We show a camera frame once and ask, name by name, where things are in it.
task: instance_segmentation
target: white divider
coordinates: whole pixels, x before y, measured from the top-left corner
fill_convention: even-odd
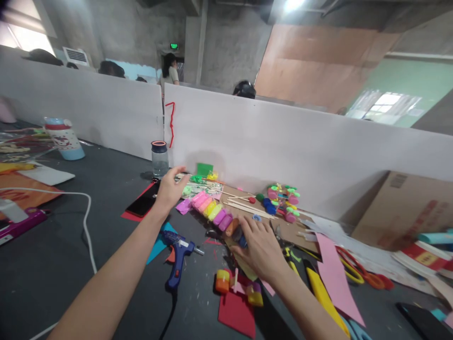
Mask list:
[[[213,164],[250,192],[295,186],[302,209],[333,220],[357,222],[348,214],[388,170],[453,181],[451,136],[166,84],[169,102],[170,163]]]
[[[20,119],[67,118],[79,138],[146,159],[163,139],[158,85],[24,60],[3,46],[0,75],[0,95]]]

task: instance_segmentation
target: gray table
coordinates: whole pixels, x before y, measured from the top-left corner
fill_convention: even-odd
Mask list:
[[[75,174],[74,179],[58,185],[59,189],[91,195],[88,229],[94,258],[101,268],[137,225],[120,215],[148,185],[140,173],[150,170],[151,162],[96,145],[84,149],[82,160],[64,161],[57,151],[41,160]],[[86,204],[82,196],[63,195],[44,205],[53,211],[46,222],[0,246],[0,339],[28,340],[54,324],[92,277],[82,238]],[[165,338],[246,339],[217,321],[219,296],[213,292],[214,275],[227,266],[227,250],[203,244],[206,225],[195,213],[182,216],[172,210],[168,220],[206,254],[186,258],[176,311]],[[303,256],[298,250],[295,253]],[[172,305],[171,295],[164,290],[171,271],[171,266],[164,264],[168,254],[165,250],[146,266],[115,339],[157,339],[160,335]],[[438,299],[399,285],[391,292],[369,285],[351,287],[374,340],[420,339],[396,310],[395,302],[445,310]],[[303,339],[277,296],[267,294],[264,304],[264,308],[255,309],[257,339]]]

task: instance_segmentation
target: hot glue gun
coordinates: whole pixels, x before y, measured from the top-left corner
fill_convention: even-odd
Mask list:
[[[175,264],[167,284],[169,288],[177,289],[181,279],[184,256],[190,255],[193,251],[203,256],[204,252],[196,248],[193,242],[187,243],[184,237],[172,231],[160,231],[159,234],[169,246],[173,246],[175,249]]]

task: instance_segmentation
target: black phone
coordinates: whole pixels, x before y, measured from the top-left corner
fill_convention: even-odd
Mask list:
[[[143,217],[152,208],[156,201],[157,192],[159,191],[160,180],[154,183],[147,191],[137,198],[130,206],[126,208],[128,213],[132,215]]]
[[[423,339],[453,339],[453,334],[427,309],[401,302],[397,303],[396,307]]]

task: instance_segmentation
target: black hair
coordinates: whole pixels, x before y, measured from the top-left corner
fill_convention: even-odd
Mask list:
[[[162,68],[162,77],[167,78],[170,75],[170,66],[176,61],[176,57],[173,53],[167,53],[164,56],[164,67]]]
[[[110,60],[101,61],[101,67],[99,67],[98,73],[108,76],[125,78],[124,69],[117,63],[114,63]]]
[[[77,67],[77,65],[74,64],[73,62],[67,63],[67,64],[66,64],[66,67],[67,67],[67,68],[75,68],[75,69],[79,69],[79,68]]]
[[[238,97],[255,99],[256,90],[251,84],[251,82],[249,82],[248,80],[242,80],[236,85],[233,91],[233,95],[237,95]]]
[[[56,66],[63,66],[64,63],[55,57],[52,53],[47,52],[46,50],[43,49],[35,49],[29,52],[30,56],[29,57],[23,57],[24,59],[31,60],[31,61],[37,61],[41,62],[44,64],[49,64],[49,65],[56,65]]]

